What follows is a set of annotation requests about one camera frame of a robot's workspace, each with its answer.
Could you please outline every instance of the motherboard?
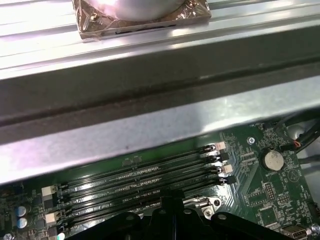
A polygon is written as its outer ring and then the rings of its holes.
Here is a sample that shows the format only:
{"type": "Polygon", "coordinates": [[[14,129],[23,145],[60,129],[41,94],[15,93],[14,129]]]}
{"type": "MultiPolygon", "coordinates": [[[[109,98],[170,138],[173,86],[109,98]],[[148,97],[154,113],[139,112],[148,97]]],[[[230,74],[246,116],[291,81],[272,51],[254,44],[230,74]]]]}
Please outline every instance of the motherboard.
{"type": "Polygon", "coordinates": [[[224,211],[315,239],[320,210],[289,142],[285,126],[257,123],[2,186],[0,236],[64,240],[122,212],[142,217],[170,189],[207,219],[224,211]]]}

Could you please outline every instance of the screw hole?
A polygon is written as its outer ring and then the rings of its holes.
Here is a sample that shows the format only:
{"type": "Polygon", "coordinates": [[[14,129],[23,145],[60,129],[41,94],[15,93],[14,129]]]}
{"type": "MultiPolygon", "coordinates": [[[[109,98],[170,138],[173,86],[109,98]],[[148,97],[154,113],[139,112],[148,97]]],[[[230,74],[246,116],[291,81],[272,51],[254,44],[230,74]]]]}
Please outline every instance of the screw hole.
{"type": "Polygon", "coordinates": [[[132,216],[132,215],[129,215],[125,219],[128,220],[128,221],[131,221],[131,220],[135,219],[135,217],[132,216]]]}
{"type": "Polygon", "coordinates": [[[219,214],[219,215],[218,215],[218,219],[220,219],[220,220],[226,220],[226,219],[227,219],[227,216],[226,216],[226,215],[223,215],[223,214],[219,214]]]}
{"type": "Polygon", "coordinates": [[[191,214],[192,213],[192,211],[190,209],[185,209],[183,212],[184,212],[184,214],[191,214]]]}
{"type": "Polygon", "coordinates": [[[167,212],[166,212],[166,210],[164,210],[164,209],[161,209],[160,211],[159,211],[159,214],[166,214],[167,212]]]}
{"type": "Polygon", "coordinates": [[[213,204],[214,204],[216,207],[218,207],[218,206],[220,206],[220,201],[219,201],[219,200],[214,200],[213,204]]]}

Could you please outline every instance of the wire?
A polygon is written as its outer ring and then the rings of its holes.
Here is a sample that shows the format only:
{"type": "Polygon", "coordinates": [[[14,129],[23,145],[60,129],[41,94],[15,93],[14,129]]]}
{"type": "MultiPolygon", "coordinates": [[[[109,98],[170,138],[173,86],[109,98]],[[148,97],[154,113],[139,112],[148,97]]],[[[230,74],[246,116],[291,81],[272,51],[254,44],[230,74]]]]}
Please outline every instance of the wire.
{"type": "Polygon", "coordinates": [[[298,142],[297,140],[294,140],[294,141],[293,141],[293,144],[294,144],[294,146],[295,146],[296,148],[300,148],[300,147],[301,147],[301,143],[298,142]]]}
{"type": "Polygon", "coordinates": [[[315,140],[317,140],[317,138],[320,137],[320,131],[316,132],[310,139],[308,139],[306,142],[302,143],[301,147],[299,147],[296,150],[296,153],[301,152],[303,149],[305,149],[306,147],[308,147],[310,144],[312,144],[315,140]]]}
{"type": "Polygon", "coordinates": [[[312,136],[318,131],[320,131],[320,121],[316,122],[308,131],[299,136],[296,141],[298,141],[299,143],[308,141],[308,139],[312,138],[312,136]]]}
{"type": "Polygon", "coordinates": [[[306,158],[299,158],[300,164],[320,163],[320,155],[308,156],[306,158]]]}

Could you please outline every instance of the green circuit board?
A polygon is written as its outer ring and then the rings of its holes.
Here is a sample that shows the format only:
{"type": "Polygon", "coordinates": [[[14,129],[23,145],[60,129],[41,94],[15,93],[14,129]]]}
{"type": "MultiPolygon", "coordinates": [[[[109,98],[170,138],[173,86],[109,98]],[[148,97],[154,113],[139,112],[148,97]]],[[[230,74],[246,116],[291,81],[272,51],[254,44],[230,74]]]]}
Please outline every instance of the green circuit board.
{"type": "Polygon", "coordinates": [[[267,170],[261,162],[265,150],[276,150],[288,139],[284,126],[274,131],[257,123],[3,186],[1,234],[18,240],[60,240],[61,231],[68,237],[123,211],[156,208],[158,190],[165,186],[182,189],[190,198],[218,197],[219,211],[277,232],[291,225],[308,229],[319,221],[319,209],[296,154],[282,152],[284,166],[277,171],[267,170]],[[225,143],[228,160],[218,166],[231,165],[232,172],[224,177],[234,176],[236,183],[216,184],[217,176],[211,176],[199,152],[203,146],[220,142],[225,143]],[[18,206],[25,206],[25,216],[17,216],[18,206]],[[27,225],[18,228],[22,218],[27,225]]]}

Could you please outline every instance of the metal bracket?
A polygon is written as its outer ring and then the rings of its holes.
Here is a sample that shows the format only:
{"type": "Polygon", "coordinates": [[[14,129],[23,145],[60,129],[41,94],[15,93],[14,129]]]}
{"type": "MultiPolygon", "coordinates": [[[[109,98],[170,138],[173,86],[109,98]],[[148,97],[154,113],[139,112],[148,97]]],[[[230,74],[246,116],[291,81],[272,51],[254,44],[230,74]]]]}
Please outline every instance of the metal bracket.
{"type": "Polygon", "coordinates": [[[200,209],[204,217],[210,220],[212,215],[221,207],[222,201],[219,197],[202,196],[185,200],[183,204],[185,207],[193,205],[195,208],[200,209]]]}

